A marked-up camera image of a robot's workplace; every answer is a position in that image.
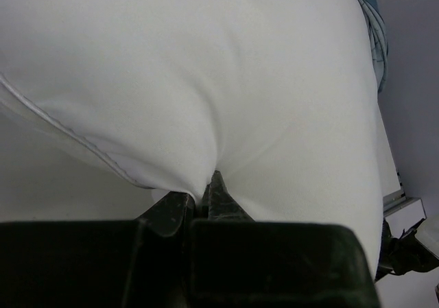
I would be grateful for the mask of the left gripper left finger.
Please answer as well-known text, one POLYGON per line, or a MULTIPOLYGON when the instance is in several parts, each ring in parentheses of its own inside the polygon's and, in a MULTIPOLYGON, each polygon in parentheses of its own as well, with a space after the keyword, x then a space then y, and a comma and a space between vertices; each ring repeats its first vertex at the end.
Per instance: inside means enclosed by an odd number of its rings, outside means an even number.
POLYGON ((192 218, 192 197, 170 192, 138 217, 159 237, 176 237, 185 229, 187 218, 192 218))

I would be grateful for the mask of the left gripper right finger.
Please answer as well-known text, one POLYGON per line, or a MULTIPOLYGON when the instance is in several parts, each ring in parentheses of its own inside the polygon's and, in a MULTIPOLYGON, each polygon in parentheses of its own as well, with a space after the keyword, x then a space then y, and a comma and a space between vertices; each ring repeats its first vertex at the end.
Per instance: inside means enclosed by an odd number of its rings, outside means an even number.
POLYGON ((254 221, 229 194, 222 174, 217 170, 206 186, 200 203, 200 215, 210 221, 254 221))

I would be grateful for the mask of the white pillow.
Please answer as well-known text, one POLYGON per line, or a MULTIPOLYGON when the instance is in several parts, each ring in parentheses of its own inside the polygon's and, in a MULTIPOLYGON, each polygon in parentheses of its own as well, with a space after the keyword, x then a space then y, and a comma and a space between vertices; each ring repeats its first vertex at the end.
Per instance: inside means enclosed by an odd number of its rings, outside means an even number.
POLYGON ((358 0, 1 0, 1 112, 130 184, 341 224, 377 271, 378 88, 358 0))

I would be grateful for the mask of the blue cartoon print pillowcase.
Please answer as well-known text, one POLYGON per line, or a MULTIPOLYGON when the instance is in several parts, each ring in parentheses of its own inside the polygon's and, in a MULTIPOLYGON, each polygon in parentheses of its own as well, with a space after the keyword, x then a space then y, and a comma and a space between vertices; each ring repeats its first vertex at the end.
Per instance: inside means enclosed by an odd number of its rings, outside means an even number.
POLYGON ((388 40, 384 20, 377 0, 358 0, 366 20, 372 65, 377 79, 378 93, 385 87, 388 78, 388 40))

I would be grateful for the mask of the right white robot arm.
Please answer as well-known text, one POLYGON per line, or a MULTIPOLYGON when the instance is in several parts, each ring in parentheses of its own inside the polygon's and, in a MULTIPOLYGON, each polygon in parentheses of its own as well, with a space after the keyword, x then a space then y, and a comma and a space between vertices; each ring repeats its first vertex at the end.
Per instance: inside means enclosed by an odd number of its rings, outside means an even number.
POLYGON ((422 218, 408 230, 403 230, 399 238, 392 236, 390 225, 386 220, 383 220, 381 249, 375 282, 387 275, 403 276, 411 271, 427 273, 438 267, 438 257, 415 237, 419 226, 425 220, 422 218))

